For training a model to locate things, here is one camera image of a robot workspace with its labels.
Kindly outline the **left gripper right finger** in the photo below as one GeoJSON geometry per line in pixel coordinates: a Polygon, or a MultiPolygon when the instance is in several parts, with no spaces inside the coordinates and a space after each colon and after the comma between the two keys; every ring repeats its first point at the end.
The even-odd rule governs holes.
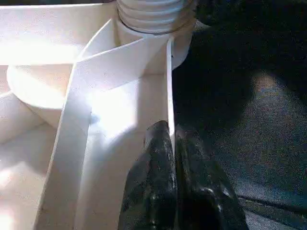
{"type": "Polygon", "coordinates": [[[175,131],[178,226],[181,230],[245,230],[235,191],[196,130],[175,131]]]}

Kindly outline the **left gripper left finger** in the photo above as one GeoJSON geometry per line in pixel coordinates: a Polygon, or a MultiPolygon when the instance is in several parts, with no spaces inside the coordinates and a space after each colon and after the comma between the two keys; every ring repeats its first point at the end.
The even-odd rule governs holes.
{"type": "Polygon", "coordinates": [[[177,208],[175,158],[168,123],[147,128],[142,153],[127,175],[120,230],[172,230],[177,208]]]}

